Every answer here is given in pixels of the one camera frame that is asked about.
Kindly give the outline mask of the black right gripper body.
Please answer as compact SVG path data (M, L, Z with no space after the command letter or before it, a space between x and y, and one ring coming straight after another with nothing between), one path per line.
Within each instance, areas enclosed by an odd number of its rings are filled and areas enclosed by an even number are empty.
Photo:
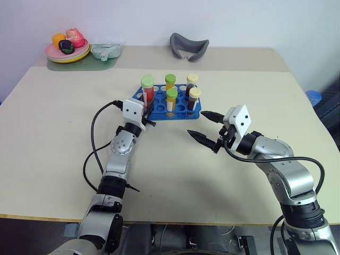
M235 140L236 127L231 124L228 128L223 125L223 127L219 131L220 137L217 139L213 152L218 153L220 148L231 149L231 146Z

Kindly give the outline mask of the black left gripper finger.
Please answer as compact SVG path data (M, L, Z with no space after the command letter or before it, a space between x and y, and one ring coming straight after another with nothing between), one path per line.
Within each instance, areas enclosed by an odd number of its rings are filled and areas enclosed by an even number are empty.
M154 103L155 103L154 99L149 102L147 109L145 111L145 118L149 118L149 116L151 115L152 111L154 110Z

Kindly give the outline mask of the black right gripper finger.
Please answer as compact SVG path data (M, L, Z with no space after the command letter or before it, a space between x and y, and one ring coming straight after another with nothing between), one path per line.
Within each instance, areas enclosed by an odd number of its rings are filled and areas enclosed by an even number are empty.
M194 131L194 130L187 130L188 134L195 139L199 144L204 145L205 147L209 149L213 149L215 146L215 142L210 140L209 138L206 137L206 135Z
M215 123L223 123L224 115L212 111L201 111L201 115Z

